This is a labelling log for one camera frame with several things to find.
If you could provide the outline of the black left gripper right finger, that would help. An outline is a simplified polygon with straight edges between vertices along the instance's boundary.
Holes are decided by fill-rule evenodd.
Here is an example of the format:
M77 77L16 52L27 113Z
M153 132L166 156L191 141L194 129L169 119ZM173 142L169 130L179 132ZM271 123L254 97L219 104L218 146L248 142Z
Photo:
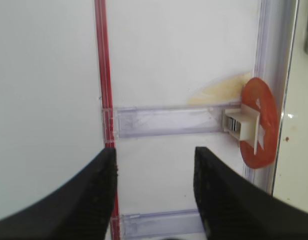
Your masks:
M196 147L193 189L209 240L308 240L308 213L262 191L206 147Z

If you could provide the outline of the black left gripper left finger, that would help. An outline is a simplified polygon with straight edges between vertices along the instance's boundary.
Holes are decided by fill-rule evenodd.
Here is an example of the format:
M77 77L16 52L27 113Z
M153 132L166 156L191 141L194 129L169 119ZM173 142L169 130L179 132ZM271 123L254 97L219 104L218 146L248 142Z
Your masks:
M116 149L104 148L56 191L0 220L0 240L104 240L117 178Z

